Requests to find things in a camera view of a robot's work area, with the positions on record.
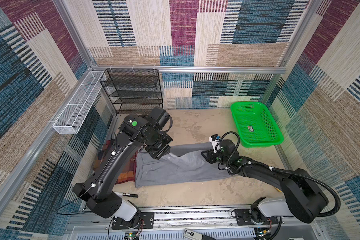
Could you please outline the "grey long sleeve shirt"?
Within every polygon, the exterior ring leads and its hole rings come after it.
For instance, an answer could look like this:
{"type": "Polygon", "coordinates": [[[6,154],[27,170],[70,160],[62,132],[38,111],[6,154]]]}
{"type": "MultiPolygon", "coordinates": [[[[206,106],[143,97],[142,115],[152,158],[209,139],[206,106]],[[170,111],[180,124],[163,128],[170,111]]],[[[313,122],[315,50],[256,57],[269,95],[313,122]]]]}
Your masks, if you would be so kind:
{"type": "Polygon", "coordinates": [[[202,151],[212,149],[211,143],[172,146],[170,153],[156,160],[145,150],[137,154],[135,187],[161,186],[188,182],[206,182],[229,178],[218,164],[210,164],[202,151]]]}

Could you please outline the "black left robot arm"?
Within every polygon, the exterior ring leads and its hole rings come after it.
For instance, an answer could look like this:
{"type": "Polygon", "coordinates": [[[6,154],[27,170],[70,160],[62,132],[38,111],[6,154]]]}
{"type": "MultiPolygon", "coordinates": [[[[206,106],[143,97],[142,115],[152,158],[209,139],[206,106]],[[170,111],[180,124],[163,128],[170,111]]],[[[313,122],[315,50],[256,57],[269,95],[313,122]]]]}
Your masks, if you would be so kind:
{"type": "Polygon", "coordinates": [[[147,115],[130,114],[124,118],[100,166],[85,182],[73,188],[89,210],[105,219],[122,219],[128,228],[140,227],[140,210],[114,193],[113,187],[127,162],[141,148],[156,160],[169,153],[172,138],[163,129],[167,123],[173,123],[172,117],[160,107],[147,115]]]}

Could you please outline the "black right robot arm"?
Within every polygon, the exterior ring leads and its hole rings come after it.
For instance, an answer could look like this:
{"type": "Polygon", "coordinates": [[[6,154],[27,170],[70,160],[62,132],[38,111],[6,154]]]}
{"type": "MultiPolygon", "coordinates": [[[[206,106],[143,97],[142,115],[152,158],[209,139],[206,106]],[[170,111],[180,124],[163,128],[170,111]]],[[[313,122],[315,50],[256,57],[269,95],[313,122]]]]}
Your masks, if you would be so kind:
{"type": "Polygon", "coordinates": [[[338,210],[336,204],[334,209],[322,212],[329,200],[321,188],[329,190],[330,187],[312,178],[305,170],[278,169],[241,156],[231,140],[223,140],[219,147],[219,150],[202,151],[201,155],[210,164],[217,163],[224,166],[230,175],[256,179],[277,188],[284,194],[282,201],[286,205],[286,211],[283,211],[284,207],[271,207],[271,212],[267,213],[265,198],[254,204],[255,209],[263,216],[295,217],[308,224],[316,217],[327,217],[338,210]]]}

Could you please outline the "green plastic basket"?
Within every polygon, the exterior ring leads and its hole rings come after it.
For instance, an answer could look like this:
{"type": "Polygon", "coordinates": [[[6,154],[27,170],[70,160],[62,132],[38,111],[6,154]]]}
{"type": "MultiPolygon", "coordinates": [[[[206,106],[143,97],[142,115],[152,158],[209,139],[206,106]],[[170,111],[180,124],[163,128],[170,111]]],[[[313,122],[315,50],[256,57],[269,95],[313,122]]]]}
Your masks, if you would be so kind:
{"type": "Polygon", "coordinates": [[[266,148],[284,141],[284,136],[266,105],[260,102],[236,102],[230,109],[241,144],[245,148],[266,148]]]}

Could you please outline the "black marker pen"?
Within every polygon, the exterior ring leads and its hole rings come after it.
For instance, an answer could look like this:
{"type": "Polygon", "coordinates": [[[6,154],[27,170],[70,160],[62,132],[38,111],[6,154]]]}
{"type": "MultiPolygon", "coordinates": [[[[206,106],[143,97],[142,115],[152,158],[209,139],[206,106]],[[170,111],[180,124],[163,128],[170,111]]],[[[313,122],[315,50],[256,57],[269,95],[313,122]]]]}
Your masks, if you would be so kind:
{"type": "Polygon", "coordinates": [[[138,194],[132,194],[132,193],[115,192],[115,194],[118,196],[129,197],[129,198],[138,198],[139,197],[138,194]]]}

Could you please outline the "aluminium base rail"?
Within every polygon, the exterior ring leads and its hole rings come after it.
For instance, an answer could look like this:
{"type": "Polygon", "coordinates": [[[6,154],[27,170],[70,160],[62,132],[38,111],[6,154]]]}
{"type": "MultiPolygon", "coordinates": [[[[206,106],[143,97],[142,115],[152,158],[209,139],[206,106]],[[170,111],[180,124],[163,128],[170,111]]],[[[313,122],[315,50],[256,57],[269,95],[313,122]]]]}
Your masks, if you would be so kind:
{"type": "Polygon", "coordinates": [[[295,218],[276,217],[262,225],[249,219],[238,220],[236,210],[245,211],[248,205],[142,208],[143,214],[154,216],[146,220],[143,230],[114,229],[112,219],[92,213],[71,217],[63,238],[65,240],[130,240],[139,234],[141,240],[183,240],[185,229],[193,230],[216,240],[261,240],[273,236],[276,240],[328,240],[329,236],[318,222],[304,224],[295,218]],[[270,230],[265,236],[262,230],[270,230]]]}

